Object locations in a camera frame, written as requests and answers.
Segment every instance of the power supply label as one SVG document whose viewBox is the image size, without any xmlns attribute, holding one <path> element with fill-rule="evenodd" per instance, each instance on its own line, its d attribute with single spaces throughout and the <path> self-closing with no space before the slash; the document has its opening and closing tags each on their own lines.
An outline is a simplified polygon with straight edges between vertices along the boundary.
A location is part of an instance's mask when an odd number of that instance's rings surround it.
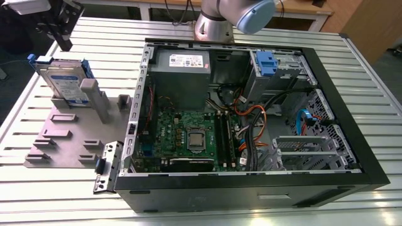
<svg viewBox="0 0 402 226">
<path fill-rule="evenodd" d="M 170 67 L 203 67 L 201 55 L 171 55 Z"/>
<path fill-rule="evenodd" d="M 87 94 L 80 90 L 78 76 L 52 75 L 51 79 L 64 99 L 76 106 L 86 106 L 90 101 Z"/>
</svg>

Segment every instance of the motherboard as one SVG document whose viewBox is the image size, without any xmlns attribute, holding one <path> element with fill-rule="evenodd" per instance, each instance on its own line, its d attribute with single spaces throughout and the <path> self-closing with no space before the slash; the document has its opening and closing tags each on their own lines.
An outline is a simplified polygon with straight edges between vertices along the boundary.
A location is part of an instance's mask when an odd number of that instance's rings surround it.
<svg viewBox="0 0 402 226">
<path fill-rule="evenodd" d="M 155 143 L 142 144 L 146 172 L 237 171 L 237 115 L 227 112 L 158 113 Z"/>
</svg>

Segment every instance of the metal chassis frame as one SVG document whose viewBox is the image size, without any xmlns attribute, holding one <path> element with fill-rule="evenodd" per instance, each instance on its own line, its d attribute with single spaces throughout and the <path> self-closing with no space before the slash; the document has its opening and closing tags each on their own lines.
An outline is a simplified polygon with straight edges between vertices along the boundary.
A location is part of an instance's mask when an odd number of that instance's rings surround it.
<svg viewBox="0 0 402 226">
<path fill-rule="evenodd" d="M 198 42 L 191 40 L 159 40 L 146 39 L 149 45 L 165 45 L 170 48 L 186 48 L 186 49 L 230 49 L 230 50 L 257 50 L 257 49 L 277 49 L 277 46 L 259 45 L 259 44 L 237 44 L 237 43 L 218 43 L 218 42 Z M 338 124 L 342 127 L 344 134 L 349 139 L 350 147 L 360 160 L 360 167 L 362 173 L 346 173 L 346 174 L 290 174 L 290 175 L 257 175 L 250 173 L 242 176 L 219 176 L 219 177 L 198 177 L 198 176 L 169 176 L 169 177 L 147 177 L 126 175 L 123 162 L 121 163 L 121 174 L 117 179 L 115 190 L 143 190 L 143 189 L 194 189 L 194 188 L 234 188 L 234 187 L 254 187 L 254 186 L 321 186 L 321 185 L 364 185 L 361 191 L 373 190 L 390 183 L 386 174 L 381 168 L 378 160 L 370 150 L 370 146 L 358 128 L 358 125 L 353 119 L 352 113 L 346 107 L 342 97 L 338 93 L 336 85 L 324 67 L 324 64 L 317 56 L 316 50 L 312 48 L 297 47 L 279 47 L 281 49 L 302 51 L 310 69 L 316 75 L 320 83 L 320 88 L 325 92 L 325 96 L 333 110 L 333 113 L 338 119 Z M 149 59 L 145 58 L 141 65 L 141 76 L 138 86 L 143 85 L 145 81 L 141 79 L 146 76 Z M 127 157 L 127 147 L 125 146 L 122 160 Z"/>
</svg>

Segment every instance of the ram slot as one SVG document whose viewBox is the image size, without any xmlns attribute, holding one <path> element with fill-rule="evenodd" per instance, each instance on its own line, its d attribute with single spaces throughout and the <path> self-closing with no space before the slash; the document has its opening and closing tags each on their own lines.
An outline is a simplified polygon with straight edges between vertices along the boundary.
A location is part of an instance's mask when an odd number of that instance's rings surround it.
<svg viewBox="0 0 402 226">
<path fill-rule="evenodd" d="M 223 144 L 222 144 L 222 125 L 221 125 L 221 114 L 215 114 L 214 118 L 214 125 L 215 125 L 215 142 L 217 142 L 217 153 L 218 153 L 218 163 L 219 166 L 223 166 L 225 164 L 225 150 L 223 150 Z"/>
<path fill-rule="evenodd" d="M 223 144 L 223 151 L 225 151 L 225 158 L 227 166 L 231 167 L 233 157 L 231 157 L 231 144 L 230 144 L 230 126 L 227 116 L 223 114 L 221 116 L 221 128 L 222 128 L 222 144 Z"/>
<path fill-rule="evenodd" d="M 231 119 L 231 115 L 227 114 L 227 124 L 229 124 L 229 140 L 230 140 L 230 156 L 231 156 L 231 166 L 235 167 L 235 139 L 234 139 L 234 131 L 233 131 L 233 119 Z"/>
</svg>

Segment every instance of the side panel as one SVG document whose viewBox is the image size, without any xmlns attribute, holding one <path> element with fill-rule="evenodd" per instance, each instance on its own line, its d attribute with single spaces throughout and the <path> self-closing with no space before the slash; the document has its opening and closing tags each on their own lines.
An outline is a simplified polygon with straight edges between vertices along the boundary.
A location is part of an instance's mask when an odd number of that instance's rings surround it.
<svg viewBox="0 0 402 226">
<path fill-rule="evenodd" d="M 321 206 L 357 190 L 356 186 L 282 186 L 121 190 L 118 193 L 135 212 L 195 212 Z"/>
<path fill-rule="evenodd" d="M 360 127 L 353 119 L 352 113 L 346 107 L 334 82 L 318 58 L 317 52 L 312 48 L 304 48 L 302 51 L 306 56 L 313 74 L 324 90 L 324 95 L 334 112 L 336 119 L 338 121 L 338 124 L 341 125 L 341 129 L 348 138 L 350 147 L 358 158 L 360 166 L 362 167 L 364 172 L 368 173 L 373 184 L 389 184 L 390 181 L 385 175 L 385 172 L 370 149 Z"/>
</svg>

